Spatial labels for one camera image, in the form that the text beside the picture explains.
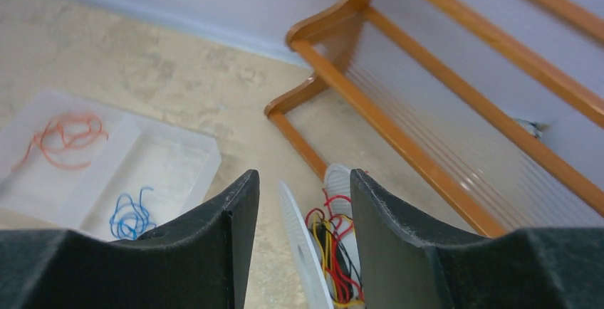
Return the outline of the white filament spool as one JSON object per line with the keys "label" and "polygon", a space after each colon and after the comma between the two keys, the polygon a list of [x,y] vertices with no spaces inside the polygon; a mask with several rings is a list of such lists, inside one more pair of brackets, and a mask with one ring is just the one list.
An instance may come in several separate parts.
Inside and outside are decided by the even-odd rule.
{"label": "white filament spool", "polygon": [[309,308],[365,308],[350,169],[328,166],[323,204],[303,214],[285,183],[278,193],[284,227]]}

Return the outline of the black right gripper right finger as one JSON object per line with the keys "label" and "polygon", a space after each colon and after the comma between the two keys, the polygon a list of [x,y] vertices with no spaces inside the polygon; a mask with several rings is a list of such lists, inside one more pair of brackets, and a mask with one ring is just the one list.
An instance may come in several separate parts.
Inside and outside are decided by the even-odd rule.
{"label": "black right gripper right finger", "polygon": [[601,308],[603,230],[487,238],[440,221],[359,169],[353,221],[369,308]]}

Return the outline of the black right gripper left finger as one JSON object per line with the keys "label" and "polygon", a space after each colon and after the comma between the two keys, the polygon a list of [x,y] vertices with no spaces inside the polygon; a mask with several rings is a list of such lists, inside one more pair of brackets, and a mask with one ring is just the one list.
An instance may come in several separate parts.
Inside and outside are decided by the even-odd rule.
{"label": "black right gripper left finger", "polygon": [[1,232],[3,308],[243,308],[259,208],[250,169],[134,241]]}

